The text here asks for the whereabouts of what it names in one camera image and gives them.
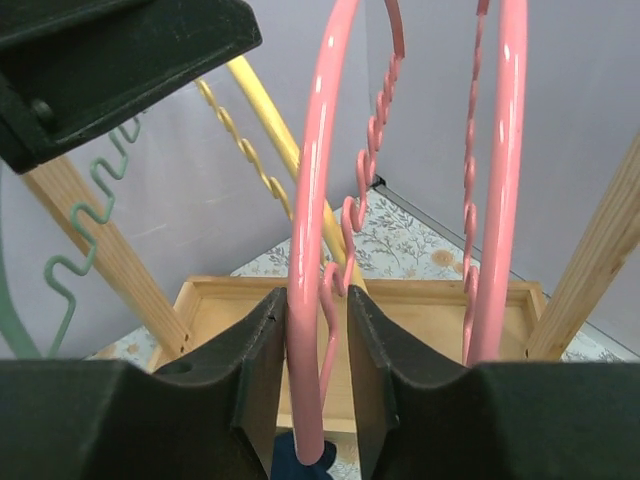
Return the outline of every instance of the green wavy wire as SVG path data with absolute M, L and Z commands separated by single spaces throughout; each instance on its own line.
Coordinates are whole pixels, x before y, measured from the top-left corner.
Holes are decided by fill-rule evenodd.
M 138 135 L 140 134 L 140 120 L 138 120 L 137 117 L 135 117 L 133 120 L 136 124 L 133 135 L 129 135 L 124 126 L 120 125 L 118 127 L 118 130 L 120 130 L 122 137 L 129 143 L 134 143 L 138 139 Z M 103 193 L 107 196 L 107 204 L 104 209 L 104 214 L 102 216 L 98 215 L 98 213 L 86 202 L 78 202 L 73 207 L 71 207 L 71 226 L 87 241 L 90 246 L 89 253 L 85 258 L 84 265 L 78 266 L 64 255 L 54 255 L 47 261 L 44 267 L 44 279 L 47 282 L 47 285 L 49 285 L 53 290 L 67 299 L 67 311 L 64 315 L 64 318 L 62 319 L 62 323 L 60 324 L 58 333 L 56 333 L 56 336 L 53 340 L 53 344 L 49 349 L 49 357 L 55 357 L 58 353 L 60 345 L 62 344 L 62 340 L 64 339 L 64 336 L 66 335 L 69 328 L 69 324 L 71 323 L 71 317 L 73 317 L 73 313 L 75 312 L 77 303 L 75 295 L 55 278 L 55 276 L 53 275 L 53 268 L 56 265 L 62 265 L 67 270 L 80 277 L 84 277 L 87 273 L 89 273 L 89 270 L 91 270 L 91 267 L 93 266 L 93 261 L 98 251 L 98 242 L 95 237 L 91 235 L 87 231 L 87 229 L 84 228 L 84 226 L 80 223 L 80 220 L 78 219 L 78 213 L 81 211 L 85 212 L 87 215 L 89 215 L 89 217 L 91 217 L 94 222 L 100 225 L 106 224 L 111 218 L 111 212 L 113 211 L 113 206 L 116 203 L 116 196 L 113 193 L 113 190 L 111 190 L 104 182 L 102 177 L 100 177 L 98 167 L 104 168 L 114 180 L 122 180 L 127 170 L 127 166 L 129 165 L 129 155 L 122 146 L 120 140 L 118 140 L 115 130 L 109 132 L 109 139 L 111 140 L 111 143 L 116 147 L 118 152 L 120 152 L 120 155 L 122 157 L 120 168 L 118 169 L 118 171 L 116 171 L 111 166 L 111 164 L 107 162 L 107 160 L 105 160 L 103 157 L 96 158 L 93 162 L 91 162 L 90 166 L 91 178 L 93 179 L 95 184 L 100 187 L 100 190 L 102 190 Z
M 129 134 L 129 132 L 126 131 L 123 125 L 120 125 L 117 128 L 117 130 L 120 131 L 122 137 L 130 144 L 134 143 L 138 139 L 138 135 L 140 134 L 140 120 L 137 117 L 134 117 L 133 121 L 135 122 L 135 130 L 133 134 Z M 93 266 L 93 262 L 98 250 L 98 241 L 80 223 L 80 220 L 78 219 L 78 213 L 80 211 L 83 211 L 94 222 L 100 225 L 106 224 L 111 218 L 113 206 L 116 202 L 116 196 L 113 193 L 113 190 L 111 190 L 111 188 L 107 186 L 107 184 L 100 176 L 98 167 L 102 167 L 104 170 L 106 170 L 106 172 L 114 180 L 122 180 L 129 164 L 129 155 L 116 136 L 116 130 L 112 130 L 111 132 L 109 132 L 109 139 L 121 155 L 121 162 L 118 170 L 116 170 L 103 157 L 96 158 L 93 162 L 91 162 L 90 166 L 91 178 L 107 197 L 107 204 L 104 208 L 104 214 L 102 216 L 98 215 L 98 213 L 86 202 L 78 202 L 73 205 L 73 207 L 71 207 L 71 225 L 90 246 L 89 253 L 85 258 L 84 264 L 82 266 L 79 266 L 74 264 L 69 258 L 65 257 L 64 255 L 54 255 L 47 261 L 44 267 L 44 278 L 47 285 L 49 285 L 49 287 L 51 287 L 53 290 L 67 299 L 67 311 L 64 315 L 64 318 L 62 319 L 60 327 L 58 328 L 58 332 L 56 333 L 51 348 L 49 349 L 47 355 L 48 357 L 55 357 L 57 355 L 58 350 L 60 349 L 60 345 L 62 344 L 62 340 L 64 339 L 64 336 L 69 329 L 69 324 L 71 323 L 71 318 L 73 317 L 77 305 L 75 295 L 56 279 L 53 274 L 53 269 L 56 265 L 61 265 L 77 276 L 84 277 L 85 275 L 87 275 L 87 273 L 89 273 L 89 270 L 91 270 L 91 267 Z M 2 314 L 2 317 L 0 318 L 0 333 L 2 333 L 2 335 L 5 337 L 7 343 L 13 350 L 16 357 L 39 357 L 40 354 L 33 344 L 33 340 L 24 328 L 23 323 L 18 318 L 18 315 L 15 312 L 15 308 L 13 307 L 13 303 L 11 302 L 11 297 L 9 295 L 6 275 L 4 271 L 4 265 L 1 261 L 1 258 L 2 256 L 0 255 L 0 277 L 2 277 L 0 278 L 0 305 L 2 306 L 2 310 L 0 311 Z

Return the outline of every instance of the gray wall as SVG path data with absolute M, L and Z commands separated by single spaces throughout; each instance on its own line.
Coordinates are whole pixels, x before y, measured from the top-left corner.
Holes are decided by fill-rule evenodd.
M 462 164 L 476 17 L 474 0 L 403 0 L 407 59 L 378 173 L 388 187 L 462 234 Z M 484 37 L 475 200 L 484 222 L 493 128 L 497 19 Z M 552 292 L 640 127 L 640 2 L 529 2 L 529 66 L 513 269 Z M 367 5 L 370 95 L 390 52 L 382 2 Z M 482 228 L 478 235 L 481 247 Z M 640 252 L 590 322 L 640 352 Z
M 332 2 L 252 0 L 264 44 L 248 58 L 300 143 L 316 53 Z M 368 117 L 364 11 L 352 32 L 345 66 L 331 166 L 330 200 L 341 204 L 356 192 L 353 174 Z M 251 108 L 225 68 L 207 75 L 220 103 L 280 179 L 294 200 L 293 183 Z M 290 236 L 290 224 L 257 175 L 193 86 L 165 99 L 142 116 L 131 164 L 114 185 L 114 220 L 171 301 L 191 274 L 228 274 Z M 116 159 L 108 140 L 98 139 L 71 153 L 86 173 L 96 155 Z M 42 278 L 46 260 L 79 252 L 5 168 L 1 219 L 10 289 L 18 311 L 45 351 L 66 302 Z M 78 297 L 78 307 L 60 356 L 92 353 L 139 323 L 102 278 L 60 275 Z M 0 357 L 10 352 L 0 337 Z

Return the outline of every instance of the pink metal rod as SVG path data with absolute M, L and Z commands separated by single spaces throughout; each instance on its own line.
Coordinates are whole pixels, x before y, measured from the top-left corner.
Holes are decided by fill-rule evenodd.
M 382 124 L 388 115 L 388 102 L 391 101 L 393 94 L 393 83 L 399 60 L 404 57 L 402 22 L 397 0 L 385 0 L 385 4 L 391 19 L 395 56 L 392 60 L 392 71 L 385 77 L 385 90 L 378 97 L 377 117 L 369 122 L 370 152 L 376 151 L 380 146 Z M 322 212 L 342 66 L 357 6 L 358 0 L 337 0 L 329 17 L 311 84 L 304 143 L 300 155 L 289 262 L 289 316 L 286 346 L 296 454 L 298 460 L 305 465 L 315 463 L 324 450 L 322 406 L 337 349 L 338 322 L 335 310 L 332 309 L 333 303 L 329 291 L 328 295 L 326 292 L 322 294 L 321 300 L 323 308 L 326 309 L 329 342 L 319 376 L 317 313 L 320 294 Z M 366 202 L 365 184 L 370 183 L 373 178 L 375 154 L 372 156 L 361 152 L 357 168 L 361 173 L 358 178 L 361 201 L 364 199 Z M 364 217 L 366 209 L 361 208 L 361 211 L 362 213 L 356 212 L 355 216 L 352 216 L 356 220 L 354 223 L 358 225 L 361 225 L 360 216 Z M 350 213 L 351 207 L 345 208 L 343 219 L 345 215 L 348 219 Z M 345 228 L 346 225 L 343 222 L 343 232 L 345 232 Z M 351 237 L 345 235 L 346 242 L 348 242 L 348 238 Z M 351 238 L 351 246 L 347 243 L 346 271 L 349 277 L 355 261 L 354 250 Z M 335 267 L 329 266 L 327 268 L 330 268 L 331 271 L 335 269 Z M 326 277 L 330 279 L 332 274 L 328 274 Z
M 480 30 L 488 3 L 488 0 L 479 2 Z M 466 358 L 470 366 L 497 359 L 502 337 L 522 152 L 527 72 L 527 0 L 502 0 L 499 28 L 498 86 L 487 216 L 476 310 L 472 317 Z M 477 60 L 474 76 L 476 68 L 479 68 L 479 58 Z M 470 123 L 473 137 L 473 123 Z

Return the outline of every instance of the yellow wavy wire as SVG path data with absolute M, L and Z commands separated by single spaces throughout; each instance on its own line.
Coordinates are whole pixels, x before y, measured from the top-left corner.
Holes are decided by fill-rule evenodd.
M 284 208 L 287 217 L 289 217 L 289 220 L 291 221 L 293 219 L 293 211 L 291 210 L 291 205 L 289 204 L 289 197 L 287 196 L 287 192 L 284 191 L 284 188 L 282 188 L 282 185 L 280 184 L 278 179 L 275 177 L 267 176 L 264 168 L 262 167 L 260 157 L 253 148 L 253 145 L 251 145 L 251 142 L 249 142 L 249 140 L 240 136 L 240 134 L 238 133 L 238 129 L 236 128 L 236 125 L 231 118 L 231 115 L 229 115 L 229 112 L 226 108 L 221 107 L 218 104 L 218 102 L 216 101 L 216 97 L 209 88 L 207 82 L 202 79 L 198 79 L 195 81 L 195 83 L 202 96 L 207 100 L 209 106 L 213 108 L 213 111 L 216 113 L 216 117 L 218 117 L 220 123 L 224 125 L 224 127 L 227 129 L 227 132 L 229 132 L 235 140 L 236 145 L 238 146 L 240 151 L 244 154 L 247 160 L 249 160 L 249 163 L 253 164 L 256 172 L 262 179 L 262 183 L 264 183 L 265 187 L 267 187 L 267 190 L 269 190 L 273 198 L 280 200 L 282 208 Z M 322 266 L 325 266 L 327 264 L 327 258 L 324 254 L 321 256 L 320 260 L 322 262 Z
M 282 119 L 280 112 L 267 94 L 260 79 L 255 74 L 251 65 L 244 56 L 239 56 L 227 63 L 227 68 L 242 89 L 245 97 L 253 107 L 254 112 L 260 119 L 262 126 L 266 130 L 271 142 L 280 154 L 289 175 L 295 182 L 298 178 L 300 149 L 296 144 L 286 123 Z M 346 247 L 342 231 L 329 202 L 324 202 L 322 236 L 329 247 L 333 259 L 344 268 L 346 264 Z M 359 286 L 365 292 L 367 286 L 360 272 L 357 263 L 354 265 L 351 282 Z

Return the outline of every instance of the wooden board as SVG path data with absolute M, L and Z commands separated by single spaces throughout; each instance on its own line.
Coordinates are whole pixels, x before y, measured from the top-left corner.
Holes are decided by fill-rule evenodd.
M 40 165 L 22 176 L 25 184 L 69 239 L 86 256 L 90 245 L 75 230 L 69 218 L 77 202 L 86 202 L 99 215 L 103 202 L 94 195 L 68 157 L 62 156 Z M 133 310 L 164 348 L 176 355 L 189 351 L 189 331 L 171 302 L 154 281 L 115 223 L 98 224 L 85 213 L 78 216 L 87 232 L 98 242 L 94 260 L 96 270 Z
M 548 308 L 529 339 L 529 359 L 560 359 L 638 242 L 640 133 L 611 179 L 553 292 Z
M 193 345 L 207 342 L 244 318 L 273 288 L 286 286 L 286 278 L 190 277 L 178 295 L 175 309 L 193 332 Z M 404 329 L 431 347 L 460 361 L 462 318 L 466 296 L 462 282 L 439 280 L 368 280 L 369 294 L 382 310 Z M 340 346 L 324 407 L 328 432 L 356 431 L 351 391 L 346 299 L 335 297 L 341 311 Z M 525 344 L 544 308 L 540 286 L 532 282 L 510 284 L 500 354 L 503 360 L 524 359 Z M 318 355 L 324 356 L 327 327 L 319 312 Z M 156 370 L 174 360 L 160 348 L 149 368 Z M 288 377 L 282 381 L 279 427 L 291 427 Z

